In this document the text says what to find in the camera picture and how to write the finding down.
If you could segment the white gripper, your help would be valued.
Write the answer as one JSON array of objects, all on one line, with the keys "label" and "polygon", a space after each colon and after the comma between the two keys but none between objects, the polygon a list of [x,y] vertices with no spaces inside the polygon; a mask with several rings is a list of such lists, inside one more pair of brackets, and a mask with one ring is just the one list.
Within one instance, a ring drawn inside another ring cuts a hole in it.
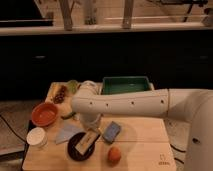
[{"label": "white gripper", "polygon": [[79,120],[86,131],[92,130],[97,132],[101,123],[101,115],[100,114],[81,114],[79,116]]}]

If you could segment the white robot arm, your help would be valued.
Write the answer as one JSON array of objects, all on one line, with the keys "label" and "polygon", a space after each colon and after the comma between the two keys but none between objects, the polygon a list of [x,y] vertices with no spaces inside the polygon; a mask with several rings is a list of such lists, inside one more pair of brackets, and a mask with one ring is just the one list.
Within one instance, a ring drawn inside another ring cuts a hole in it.
[{"label": "white robot arm", "polygon": [[99,114],[173,118],[190,124],[184,171],[213,171],[213,90],[157,89],[101,95],[84,81],[72,109],[91,123]]}]

